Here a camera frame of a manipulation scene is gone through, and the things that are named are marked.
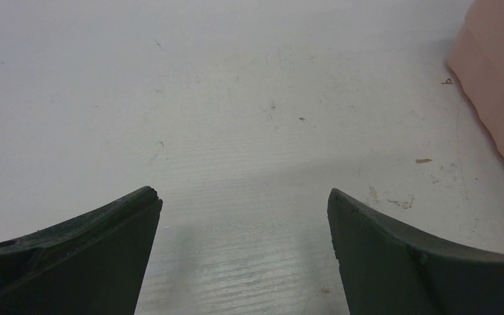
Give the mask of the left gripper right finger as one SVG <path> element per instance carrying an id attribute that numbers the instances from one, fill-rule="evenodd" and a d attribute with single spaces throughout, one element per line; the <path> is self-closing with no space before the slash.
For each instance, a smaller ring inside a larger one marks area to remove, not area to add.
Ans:
<path id="1" fill-rule="evenodd" d="M 338 189 L 327 215 L 351 314 L 504 314 L 504 254 L 433 236 Z"/>

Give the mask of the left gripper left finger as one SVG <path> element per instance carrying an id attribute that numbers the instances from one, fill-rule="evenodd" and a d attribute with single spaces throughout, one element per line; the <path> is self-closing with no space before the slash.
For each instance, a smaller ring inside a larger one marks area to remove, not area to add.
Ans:
<path id="1" fill-rule="evenodd" d="M 133 314 L 162 205 L 145 186 L 0 242 L 0 314 Z"/>

